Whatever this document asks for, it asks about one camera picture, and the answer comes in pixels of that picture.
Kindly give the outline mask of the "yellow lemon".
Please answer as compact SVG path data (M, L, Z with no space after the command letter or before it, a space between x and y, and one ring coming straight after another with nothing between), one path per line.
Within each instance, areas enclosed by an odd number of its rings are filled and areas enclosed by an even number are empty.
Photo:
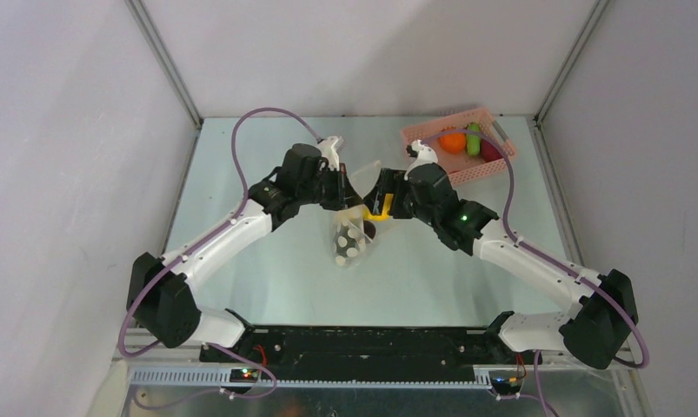
M394 195L391 193L367 195L364 199L363 219L366 221L383 222L388 220Z

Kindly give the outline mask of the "clear dotted zip top bag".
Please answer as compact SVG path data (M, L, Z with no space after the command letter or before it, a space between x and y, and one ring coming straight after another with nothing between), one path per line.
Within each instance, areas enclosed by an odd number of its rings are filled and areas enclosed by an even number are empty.
M380 169L382 168L382 162L380 160L375 160L367 165L364 165L353 174L349 176L349 180L358 192L360 196L365 196L373 188L376 180L379 176ZM372 253L372 251L381 243L388 239L390 232L395 228L395 226L389 221L383 222L373 222L376 226L376 238L370 240L363 233L363 219L364 206L357 206L354 208L346 209L344 211L335 212L332 218L331 230L330 230L330 248L334 263L341 268L350 268L358 264L361 260L365 259ZM338 265L334 259L334 239L336 234L343 229L354 229L360 231L366 238L366 248L358 256L355 261L352 261L345 265Z

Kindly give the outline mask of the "dark green avocado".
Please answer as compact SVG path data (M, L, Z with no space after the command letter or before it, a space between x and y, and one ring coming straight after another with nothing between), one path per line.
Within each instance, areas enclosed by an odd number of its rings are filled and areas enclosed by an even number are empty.
M365 236L354 229L339 231L334 239L334 259L338 265L355 261L366 248Z

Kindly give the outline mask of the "orange fruit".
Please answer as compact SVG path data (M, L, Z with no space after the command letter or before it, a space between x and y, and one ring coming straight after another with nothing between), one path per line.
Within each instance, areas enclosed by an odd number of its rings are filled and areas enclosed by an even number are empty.
M437 139L442 150L451 155L459 155L466 152L467 137L464 132L456 132L452 128L446 128L442 132L443 135Z

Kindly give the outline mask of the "dark brown fruit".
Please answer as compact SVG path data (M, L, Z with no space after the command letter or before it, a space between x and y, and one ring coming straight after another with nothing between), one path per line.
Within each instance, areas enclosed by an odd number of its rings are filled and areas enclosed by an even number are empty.
M363 233L368 239L374 240L376 238L376 226L373 222L364 221L363 223Z

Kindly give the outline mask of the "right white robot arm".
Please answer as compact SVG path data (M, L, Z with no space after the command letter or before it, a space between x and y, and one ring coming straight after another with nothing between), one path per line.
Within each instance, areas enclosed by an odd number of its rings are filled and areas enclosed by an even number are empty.
M638 322L632 282L617 269L600 274L560 261L524 241L502 218L479 202L458 196L445 171L425 164L409 172L381 169L364 198L372 215L416 219L439 241L510 272L543 292L557 313L504 312L489 326L489 358L507 363L519 352L562 351L595 369L617 361Z

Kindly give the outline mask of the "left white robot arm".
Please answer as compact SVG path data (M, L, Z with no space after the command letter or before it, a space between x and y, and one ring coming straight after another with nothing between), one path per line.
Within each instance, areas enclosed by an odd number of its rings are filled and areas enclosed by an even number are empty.
M316 145L298 143L283 163L249 188L246 199L215 227L165 255L144 253L132 266L127 309L133 319L167 348L187 341L214 342L233 361L255 350L247 322L226 310L199 304L198 293L227 261L250 244L316 204L341 211L359 206L338 150L340 136Z

